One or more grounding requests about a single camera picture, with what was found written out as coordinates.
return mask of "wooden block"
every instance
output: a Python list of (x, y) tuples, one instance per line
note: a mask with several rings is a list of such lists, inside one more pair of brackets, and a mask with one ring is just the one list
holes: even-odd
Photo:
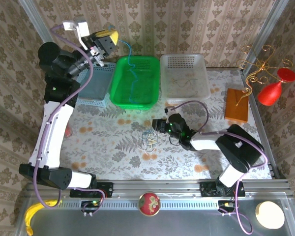
[(238, 106), (237, 102), (244, 93), (241, 90), (229, 88), (227, 90), (225, 119), (235, 120), (243, 123), (248, 122), (248, 96), (244, 97)]

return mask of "wall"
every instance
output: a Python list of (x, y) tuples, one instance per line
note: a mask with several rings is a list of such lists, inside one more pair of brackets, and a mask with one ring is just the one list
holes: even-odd
[[(288, 58), (295, 71), (295, 0), (289, 1), (266, 44), (276, 49), (271, 66), (282, 66), (280, 60)], [(289, 179), (295, 195), (295, 82), (283, 84), (278, 102), (271, 107), (259, 104), (259, 111), (278, 168)]]
[(17, 0), (0, 0), (0, 236), (13, 235), (28, 162), (42, 117), (41, 39)]
[[(235, 66), (273, 0), (36, 0), (46, 25), (83, 16), (91, 32), (116, 26), (136, 55), (201, 53), (209, 67)], [(72, 32), (64, 33), (77, 42)], [(112, 55), (126, 55), (123, 45)]]

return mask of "green plastic basket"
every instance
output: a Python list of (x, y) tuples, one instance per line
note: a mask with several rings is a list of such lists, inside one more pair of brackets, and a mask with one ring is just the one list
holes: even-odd
[[(157, 103), (159, 82), (160, 82), (160, 62), (155, 57), (131, 56), (129, 66), (128, 57), (122, 57), (116, 64), (113, 76), (110, 99), (113, 104), (122, 109), (148, 110)], [(130, 71), (136, 73), (137, 79)]]

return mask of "gold wire decoration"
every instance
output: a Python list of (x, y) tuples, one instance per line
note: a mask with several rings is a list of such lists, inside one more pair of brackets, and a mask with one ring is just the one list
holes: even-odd
[[(256, 56), (256, 62), (255, 63), (251, 63), (245, 59), (239, 59), (237, 60), (236, 64), (237, 67), (239, 67), (240, 69), (245, 69), (247, 67), (248, 64), (250, 65), (254, 65), (257, 67), (257, 70), (251, 72), (247, 77), (246, 77), (246, 84), (248, 87), (244, 87), (242, 89), (242, 92), (245, 93), (240, 100), (237, 102), (236, 106), (238, 106), (238, 104), (240, 103), (240, 101), (244, 98), (249, 96), (252, 93), (252, 87), (249, 84), (249, 82), (254, 83), (254, 82), (258, 82), (259, 84), (265, 84), (266, 82), (269, 81), (268, 76), (271, 76), (273, 78), (275, 78), (276, 80), (285, 83), (286, 81), (280, 80), (277, 76), (274, 76), (273, 74), (271, 74), (268, 70), (269, 69), (280, 69), (280, 68), (291, 68), (293, 66), (293, 63), (288, 60), (288, 59), (283, 59), (282, 62), (285, 66), (283, 67), (274, 67), (274, 66), (270, 66), (268, 61), (270, 60), (270, 58), (273, 56), (275, 49), (270, 46), (270, 45), (263, 45), (262, 46), (262, 50), (265, 52), (270, 52), (270, 56), (268, 56), (268, 58), (266, 60), (259, 60), (258, 56), (255, 52), (255, 50), (251, 47), (251, 46), (243, 46), (241, 49), (241, 52), (248, 54), (248, 52), (250, 50), (252, 50), (253, 54)], [(261, 76), (260, 78), (257, 77), (257, 74), (265, 71), (267, 73), (267, 76)]]

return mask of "floral tablecloth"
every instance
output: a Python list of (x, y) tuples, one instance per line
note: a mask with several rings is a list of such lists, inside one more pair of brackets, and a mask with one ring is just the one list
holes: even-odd
[[(243, 86), (238, 71), (207, 73), (211, 97), (204, 101), (209, 110), (204, 132), (225, 129), (235, 123), (224, 119), (226, 93), (228, 88)], [(159, 136), (154, 152), (145, 153), (138, 148), (142, 133), (151, 128), (152, 119), (165, 116), (165, 106), (168, 104), (162, 96), (151, 110), (141, 112), (122, 110), (112, 103), (106, 108), (77, 105), (69, 121), (73, 135), (62, 143), (61, 166), (110, 180), (217, 178), (228, 164), (220, 151), (185, 151), (171, 145), (166, 134)], [(198, 129), (206, 118), (205, 110), (196, 103), (177, 111), (192, 129)], [(250, 109), (248, 123), (236, 123), (259, 140)], [(271, 178), (271, 175), (266, 166), (252, 170), (245, 178)]]

